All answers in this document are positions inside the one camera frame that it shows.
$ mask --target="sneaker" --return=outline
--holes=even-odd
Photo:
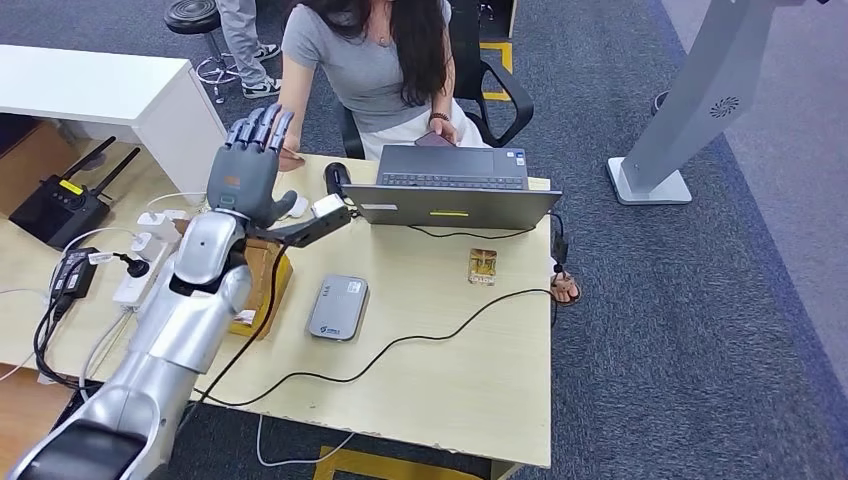
[[[263,45],[263,44],[260,43],[259,44],[259,53],[254,55],[254,57],[257,60],[259,60],[260,62],[264,62],[265,60],[268,60],[269,58],[274,58],[279,54],[280,54],[280,46],[279,45],[275,45],[273,43]]]
[[[270,97],[280,94],[280,85],[279,78],[265,77],[265,80],[256,85],[248,86],[242,83],[241,91],[244,94],[244,98]]]

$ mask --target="chrome stool leg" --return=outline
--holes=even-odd
[[[206,38],[206,44],[209,46],[212,56],[200,62],[195,68],[195,73],[197,73],[198,80],[207,85],[212,85],[215,103],[221,104],[224,103],[224,97],[220,94],[218,86],[235,81],[239,76],[235,61],[228,62],[228,59],[232,60],[233,56],[229,53],[221,53],[221,49],[218,48],[215,37],[211,32],[205,33],[203,36]]]

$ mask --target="long black hair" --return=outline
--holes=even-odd
[[[424,105],[445,84],[447,61],[442,33],[443,0],[391,0],[391,32],[397,47],[403,84],[400,96],[406,105]],[[370,0],[300,0],[317,13],[330,29],[348,40],[365,39]]]

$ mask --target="light wood desk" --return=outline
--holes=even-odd
[[[325,194],[324,166],[340,159],[308,156],[306,160],[306,167],[278,177],[277,195],[289,188],[310,200]],[[355,183],[374,181],[376,163],[343,161]],[[148,190],[146,184],[138,183],[135,190],[145,192],[140,195],[145,199],[165,193],[156,182],[149,185],[152,188]],[[531,185],[546,189],[548,181],[534,179]],[[127,205],[114,223],[132,223],[142,211],[144,202],[135,193],[126,200],[138,207]],[[307,249],[290,250],[294,275],[271,333],[248,350],[213,395],[227,401],[247,400],[294,371],[351,376],[397,337],[444,335],[496,297],[527,288],[547,288],[549,226],[545,217],[532,232],[510,239],[435,239],[405,227],[371,226],[357,219]],[[20,245],[23,254],[14,258],[4,255],[0,267],[17,272],[13,275],[17,278],[12,282],[15,285],[43,288],[56,255],[13,230],[13,226],[2,225],[0,241]],[[127,242],[125,234],[112,232],[98,236],[89,245],[120,249]],[[468,257],[473,247],[497,250],[495,286],[468,283]],[[112,264],[106,267],[98,271],[89,297],[63,320],[65,325],[50,350],[51,363],[59,371],[78,374],[91,343],[113,318],[116,307],[110,302],[111,285],[120,277],[121,268]],[[363,324],[350,342],[313,339],[305,330],[305,320],[328,273],[359,276],[370,284]],[[0,315],[14,311],[14,319],[3,321],[15,327],[0,339],[0,361],[14,363],[28,354],[41,308],[32,303],[25,298],[4,300],[12,308],[3,309]],[[518,464],[548,467],[549,322],[546,295],[506,300],[481,314],[451,340],[397,345],[356,382],[339,385],[294,378],[245,409],[488,457],[498,460],[493,467],[495,478],[511,473]],[[132,323],[117,337],[95,378],[105,380],[117,366]],[[244,337],[234,335],[225,339],[209,375],[198,381],[199,388],[211,381],[244,341]]]

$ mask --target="laptop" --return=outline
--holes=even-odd
[[[529,230],[562,192],[401,185],[342,185],[371,224]]]
[[[377,185],[527,190],[527,165],[520,148],[386,145]]]

